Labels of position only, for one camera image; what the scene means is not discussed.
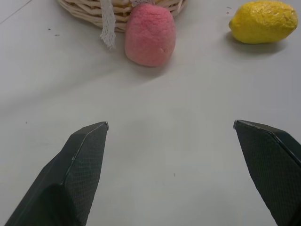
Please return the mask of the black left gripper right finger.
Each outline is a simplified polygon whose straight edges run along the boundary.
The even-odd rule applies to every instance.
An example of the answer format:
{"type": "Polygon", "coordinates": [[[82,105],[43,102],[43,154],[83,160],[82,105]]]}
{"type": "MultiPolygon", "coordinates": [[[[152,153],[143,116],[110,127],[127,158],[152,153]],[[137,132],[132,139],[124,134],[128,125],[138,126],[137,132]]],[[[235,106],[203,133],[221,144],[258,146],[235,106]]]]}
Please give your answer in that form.
{"type": "Polygon", "coordinates": [[[253,183],[279,226],[301,224],[301,145],[287,132],[250,121],[233,125],[253,183]]]}

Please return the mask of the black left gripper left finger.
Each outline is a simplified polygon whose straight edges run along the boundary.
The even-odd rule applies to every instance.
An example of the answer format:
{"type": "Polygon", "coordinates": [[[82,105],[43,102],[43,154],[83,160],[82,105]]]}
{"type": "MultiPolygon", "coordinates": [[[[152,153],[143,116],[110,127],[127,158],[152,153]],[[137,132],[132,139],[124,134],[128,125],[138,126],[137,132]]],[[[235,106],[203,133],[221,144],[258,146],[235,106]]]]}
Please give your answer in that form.
{"type": "Polygon", "coordinates": [[[101,175],[108,129],[104,121],[71,134],[40,171],[6,225],[86,225],[101,175]]]}

